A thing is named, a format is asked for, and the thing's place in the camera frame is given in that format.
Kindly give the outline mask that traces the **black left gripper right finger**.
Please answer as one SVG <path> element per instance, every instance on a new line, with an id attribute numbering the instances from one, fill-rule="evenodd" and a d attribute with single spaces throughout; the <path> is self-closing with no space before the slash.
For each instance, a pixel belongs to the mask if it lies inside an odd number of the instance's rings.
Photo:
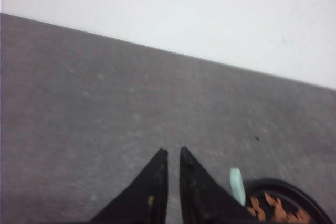
<path id="1" fill-rule="evenodd" d="M 257 223 L 224 190 L 187 147 L 180 151 L 180 200 L 184 223 Z"/>

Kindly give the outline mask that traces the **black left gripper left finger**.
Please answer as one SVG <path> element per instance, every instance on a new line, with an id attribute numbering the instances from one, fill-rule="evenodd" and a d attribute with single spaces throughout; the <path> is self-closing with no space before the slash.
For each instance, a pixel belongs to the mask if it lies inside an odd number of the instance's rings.
<path id="1" fill-rule="evenodd" d="M 134 181 L 90 223 L 165 223 L 168 200 L 168 152 L 159 149 Z"/>

